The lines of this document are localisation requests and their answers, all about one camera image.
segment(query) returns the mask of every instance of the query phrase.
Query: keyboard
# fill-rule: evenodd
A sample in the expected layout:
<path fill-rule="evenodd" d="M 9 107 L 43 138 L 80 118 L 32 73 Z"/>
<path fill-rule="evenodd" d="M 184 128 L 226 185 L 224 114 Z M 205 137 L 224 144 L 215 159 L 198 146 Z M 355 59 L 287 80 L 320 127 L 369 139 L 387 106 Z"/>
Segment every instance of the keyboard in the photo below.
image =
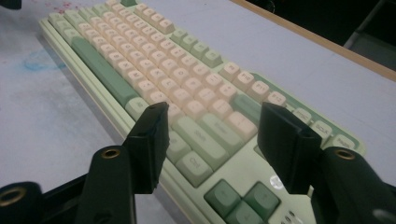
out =
<path fill-rule="evenodd" d="M 122 137 L 146 107 L 169 104 L 160 183 L 192 223 L 315 223 L 309 197 L 289 195 L 257 146 L 261 102 L 285 106 L 322 148 L 365 153 L 353 134 L 144 3 L 109 0 L 39 23 Z"/>

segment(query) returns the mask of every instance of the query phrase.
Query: space bar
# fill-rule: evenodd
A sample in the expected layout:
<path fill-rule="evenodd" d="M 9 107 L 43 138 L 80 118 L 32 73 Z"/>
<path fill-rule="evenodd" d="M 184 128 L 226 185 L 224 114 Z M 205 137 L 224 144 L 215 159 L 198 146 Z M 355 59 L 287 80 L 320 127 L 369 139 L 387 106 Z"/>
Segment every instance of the space bar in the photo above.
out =
<path fill-rule="evenodd" d="M 74 37 L 71 47 L 122 107 L 125 107 L 130 99 L 138 96 L 90 42 Z"/>

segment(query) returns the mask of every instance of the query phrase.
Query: blue ink stain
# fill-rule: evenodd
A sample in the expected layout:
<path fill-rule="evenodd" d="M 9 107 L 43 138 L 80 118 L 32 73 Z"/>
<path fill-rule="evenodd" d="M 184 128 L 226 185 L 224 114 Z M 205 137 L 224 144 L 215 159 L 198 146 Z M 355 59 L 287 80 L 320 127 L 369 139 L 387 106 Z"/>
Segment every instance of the blue ink stain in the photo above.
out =
<path fill-rule="evenodd" d="M 44 49 L 30 53 L 23 61 L 23 65 L 28 70 L 34 72 L 42 70 L 63 69 L 66 67 L 62 61 L 53 61 L 50 55 Z"/>

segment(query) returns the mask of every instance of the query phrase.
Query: sage green keycap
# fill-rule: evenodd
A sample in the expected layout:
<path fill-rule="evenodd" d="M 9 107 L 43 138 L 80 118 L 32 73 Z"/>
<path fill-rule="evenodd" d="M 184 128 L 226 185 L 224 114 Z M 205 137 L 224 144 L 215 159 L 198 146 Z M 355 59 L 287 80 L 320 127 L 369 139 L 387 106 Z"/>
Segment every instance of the sage green keycap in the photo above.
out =
<path fill-rule="evenodd" d="M 180 159 L 176 168 L 195 188 L 213 173 L 210 166 L 194 151 Z"/>
<path fill-rule="evenodd" d="M 149 104 L 143 98 L 135 97 L 126 104 L 125 110 L 134 120 L 138 120 L 147 107 Z"/>
<path fill-rule="evenodd" d="M 262 219 L 244 201 L 241 201 L 226 218 L 229 224 L 263 224 Z"/>
<path fill-rule="evenodd" d="M 121 3 L 125 7 L 131 7 L 137 4 L 135 0 L 121 0 Z"/>
<path fill-rule="evenodd" d="M 58 33 L 61 35 L 64 35 L 64 30 L 66 29 L 74 29 L 74 27 L 67 20 L 56 21 L 55 24 L 52 25 L 55 27 L 56 31 L 58 31 Z"/>
<path fill-rule="evenodd" d="M 139 96 L 113 67 L 83 38 L 74 38 L 71 45 L 80 59 L 91 69 L 122 107 Z"/>
<path fill-rule="evenodd" d="M 80 23 L 87 22 L 75 10 L 66 10 L 64 12 L 64 18 L 67 19 L 76 29 Z"/>
<path fill-rule="evenodd" d="M 204 57 L 202 57 L 202 62 L 207 66 L 214 68 L 222 64 L 222 59 L 217 51 L 210 49 L 207 53 L 204 54 Z"/>
<path fill-rule="evenodd" d="M 176 132 L 169 132 L 169 148 L 166 150 L 166 157 L 172 163 L 176 163 L 180 158 L 191 151 L 190 146 Z"/>
<path fill-rule="evenodd" d="M 178 119 L 172 127 L 198 153 L 213 170 L 217 170 L 229 154 L 193 119 Z"/>
<path fill-rule="evenodd" d="M 76 29 L 64 30 L 64 40 L 66 40 L 67 44 L 72 45 L 73 38 L 75 37 L 83 38 Z"/>
<path fill-rule="evenodd" d="M 97 16 L 101 17 L 103 13 L 108 12 L 109 10 L 104 4 L 97 4 L 92 7 L 92 11 L 96 13 Z"/>
<path fill-rule="evenodd" d="M 256 126 L 259 125 L 262 107 L 253 99 L 244 94 L 238 94 L 231 100 L 231 106 L 234 110 L 245 115 Z"/>
<path fill-rule="evenodd" d="M 197 59 L 201 60 L 202 57 L 209 51 L 209 46 L 203 42 L 198 42 L 192 46 L 190 53 Z"/>
<path fill-rule="evenodd" d="M 279 205 L 279 199 L 262 183 L 257 183 L 244 197 L 244 201 L 247 202 L 264 221 L 273 214 L 276 207 Z"/>
<path fill-rule="evenodd" d="M 55 23 L 56 23 L 57 21 L 65 21 L 64 16 L 61 15 L 60 13 L 57 13 L 57 12 L 52 12 L 52 13 L 50 13 L 50 14 L 49 14 L 49 22 L 50 22 L 52 25 L 55 25 Z"/>
<path fill-rule="evenodd" d="M 184 38 L 180 41 L 180 46 L 185 49 L 186 51 L 190 51 L 192 46 L 195 45 L 195 43 L 198 42 L 198 39 L 193 36 L 193 35 L 186 35 Z"/>
<path fill-rule="evenodd" d="M 222 218 L 226 218 L 241 201 L 239 194 L 225 180 L 220 180 L 204 198 Z"/>
<path fill-rule="evenodd" d="M 180 28 L 176 28 L 176 30 L 171 35 L 171 40 L 173 40 L 177 44 L 180 44 L 181 40 L 186 35 L 187 35 L 187 31 Z"/>
<path fill-rule="evenodd" d="M 84 20 L 89 21 L 92 17 L 97 17 L 95 12 L 90 7 L 83 7 L 78 11 L 78 14 L 84 18 Z"/>
<path fill-rule="evenodd" d="M 214 114 L 207 113 L 197 122 L 230 155 L 233 155 L 244 144 L 242 138 Z"/>

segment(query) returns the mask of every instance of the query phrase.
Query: black holder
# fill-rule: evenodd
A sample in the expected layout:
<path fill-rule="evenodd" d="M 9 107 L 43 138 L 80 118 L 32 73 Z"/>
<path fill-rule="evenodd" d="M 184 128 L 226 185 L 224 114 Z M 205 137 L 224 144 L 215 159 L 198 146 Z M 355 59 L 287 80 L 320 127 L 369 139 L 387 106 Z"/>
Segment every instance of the black holder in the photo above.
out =
<path fill-rule="evenodd" d="M 321 137 L 287 108 L 262 104 L 259 148 L 288 193 L 307 194 L 314 188 L 311 203 L 318 224 L 396 223 L 394 188 L 355 151 L 322 150 L 320 144 Z"/>
<path fill-rule="evenodd" d="M 136 223 L 134 195 L 151 194 L 169 147 L 167 103 L 149 106 L 122 146 L 104 147 L 90 171 L 42 194 L 33 182 L 0 189 L 0 223 Z"/>

